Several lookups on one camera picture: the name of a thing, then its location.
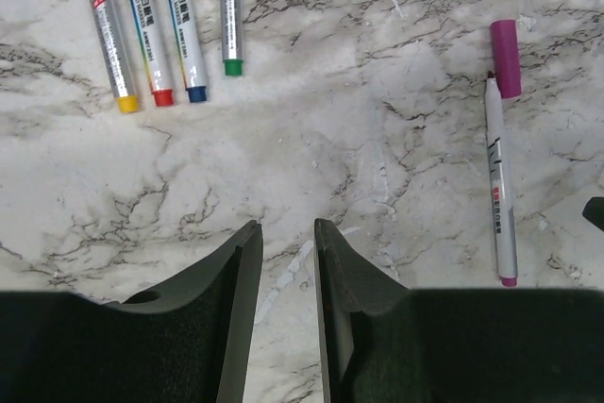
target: red logo on marker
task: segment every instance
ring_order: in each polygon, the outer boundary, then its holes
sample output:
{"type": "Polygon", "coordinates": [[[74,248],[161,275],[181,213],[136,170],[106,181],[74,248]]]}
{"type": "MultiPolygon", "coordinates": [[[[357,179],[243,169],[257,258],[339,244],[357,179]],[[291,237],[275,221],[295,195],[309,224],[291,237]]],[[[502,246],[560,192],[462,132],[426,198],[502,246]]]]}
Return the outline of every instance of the red logo on marker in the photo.
{"type": "Polygon", "coordinates": [[[94,9],[97,9],[100,5],[103,5],[104,3],[105,3],[105,0],[93,0],[92,7],[94,9]]]}

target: purple marker cap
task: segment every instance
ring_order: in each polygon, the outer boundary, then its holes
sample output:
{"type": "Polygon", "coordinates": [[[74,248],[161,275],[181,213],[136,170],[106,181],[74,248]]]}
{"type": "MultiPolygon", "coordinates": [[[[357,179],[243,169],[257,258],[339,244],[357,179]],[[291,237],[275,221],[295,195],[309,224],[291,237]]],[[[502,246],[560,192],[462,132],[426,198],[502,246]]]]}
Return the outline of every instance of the purple marker cap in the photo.
{"type": "Polygon", "coordinates": [[[514,98],[522,94],[520,80],[520,53],[514,19],[504,19],[491,24],[493,57],[497,72],[497,85],[501,97],[514,98]]]}
{"type": "Polygon", "coordinates": [[[501,283],[506,288],[513,288],[518,285],[518,279],[516,277],[500,277],[501,283]]]}

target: marker barrel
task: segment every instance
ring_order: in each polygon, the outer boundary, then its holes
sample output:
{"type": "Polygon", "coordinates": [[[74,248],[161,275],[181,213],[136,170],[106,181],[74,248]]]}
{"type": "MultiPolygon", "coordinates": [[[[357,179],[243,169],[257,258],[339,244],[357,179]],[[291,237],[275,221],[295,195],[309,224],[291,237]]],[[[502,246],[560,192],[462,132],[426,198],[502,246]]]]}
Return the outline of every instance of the marker barrel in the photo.
{"type": "Polygon", "coordinates": [[[122,113],[139,109],[113,0],[90,0],[113,97],[122,113]]]}
{"type": "Polygon", "coordinates": [[[130,6],[143,53],[144,70],[155,104],[158,107],[172,106],[172,76],[157,23],[155,4],[153,0],[130,0],[130,6]]]}
{"type": "Polygon", "coordinates": [[[497,272],[506,287],[515,287],[518,279],[516,232],[513,218],[512,178],[503,122],[501,93],[495,79],[487,80],[485,95],[487,142],[495,228],[497,272]]]}
{"type": "Polygon", "coordinates": [[[227,76],[243,74],[243,23],[241,0],[220,0],[223,62],[227,76]]]}
{"type": "Polygon", "coordinates": [[[206,68],[197,38],[195,13],[192,0],[168,0],[172,15],[172,24],[176,37],[176,46],[180,57],[180,69],[185,81],[189,101],[206,101],[206,68]]]}

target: green marker cap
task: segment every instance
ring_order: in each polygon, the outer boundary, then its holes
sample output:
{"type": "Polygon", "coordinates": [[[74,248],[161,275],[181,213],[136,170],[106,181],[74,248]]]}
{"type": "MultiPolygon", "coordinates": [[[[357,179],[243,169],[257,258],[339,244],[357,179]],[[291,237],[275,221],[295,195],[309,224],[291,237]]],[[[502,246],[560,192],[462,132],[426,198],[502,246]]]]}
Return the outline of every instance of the green marker cap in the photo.
{"type": "Polygon", "coordinates": [[[227,76],[243,76],[243,60],[225,60],[224,63],[227,76]]]}

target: black plastic part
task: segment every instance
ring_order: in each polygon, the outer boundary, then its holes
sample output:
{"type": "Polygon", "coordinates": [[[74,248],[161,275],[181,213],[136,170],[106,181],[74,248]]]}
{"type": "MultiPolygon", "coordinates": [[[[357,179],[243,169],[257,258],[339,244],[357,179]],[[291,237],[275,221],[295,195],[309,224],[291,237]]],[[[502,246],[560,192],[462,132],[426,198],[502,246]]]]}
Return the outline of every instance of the black plastic part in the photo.
{"type": "Polygon", "coordinates": [[[604,197],[594,197],[587,202],[583,217],[604,231],[604,197]]]}
{"type": "Polygon", "coordinates": [[[315,237],[326,402],[604,402],[600,292],[408,290],[315,237]]]}
{"type": "Polygon", "coordinates": [[[261,265],[250,222],[123,304],[0,293],[0,401],[241,402],[261,265]]]}

